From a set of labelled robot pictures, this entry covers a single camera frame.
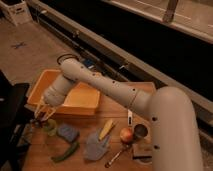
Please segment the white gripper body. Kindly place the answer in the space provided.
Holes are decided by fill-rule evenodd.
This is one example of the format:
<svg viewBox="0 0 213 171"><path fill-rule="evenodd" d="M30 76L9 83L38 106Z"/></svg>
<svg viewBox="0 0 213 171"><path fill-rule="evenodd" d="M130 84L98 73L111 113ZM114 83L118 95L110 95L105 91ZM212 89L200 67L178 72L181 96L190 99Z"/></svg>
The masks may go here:
<svg viewBox="0 0 213 171"><path fill-rule="evenodd" d="M75 86L73 80L59 74L53 83L44 91L44 102L51 107L57 107L64 103L70 90Z"/></svg>

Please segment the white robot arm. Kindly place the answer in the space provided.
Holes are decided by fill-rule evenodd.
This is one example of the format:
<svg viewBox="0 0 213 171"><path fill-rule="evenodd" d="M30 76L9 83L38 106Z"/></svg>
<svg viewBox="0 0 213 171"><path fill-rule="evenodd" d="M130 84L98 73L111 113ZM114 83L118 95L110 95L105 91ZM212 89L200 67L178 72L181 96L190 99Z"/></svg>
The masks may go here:
<svg viewBox="0 0 213 171"><path fill-rule="evenodd" d="M84 82L132 112L151 120L153 171L204 171L199 131L193 104L179 88L165 86L155 93L97 75L75 58L60 63L61 74L44 91L49 119L76 84Z"/></svg>

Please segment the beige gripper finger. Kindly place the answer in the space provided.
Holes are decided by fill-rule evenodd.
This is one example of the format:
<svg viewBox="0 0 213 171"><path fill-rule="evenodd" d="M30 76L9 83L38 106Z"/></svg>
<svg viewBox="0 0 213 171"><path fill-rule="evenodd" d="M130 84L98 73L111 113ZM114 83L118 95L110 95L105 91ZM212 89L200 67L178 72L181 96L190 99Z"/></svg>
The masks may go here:
<svg viewBox="0 0 213 171"><path fill-rule="evenodd" d="M40 101L38 102L37 107L36 107L36 109L35 109L35 112L34 112L34 117L35 117L35 119L38 118L38 116L39 116L40 113L42 112L44 106L45 106L45 103L44 103L43 99L40 99Z"/></svg>
<svg viewBox="0 0 213 171"><path fill-rule="evenodd" d="M48 110L46 111L46 113L43 116L43 121L48 120L56 112L56 110L57 110L56 107L48 108Z"/></svg>

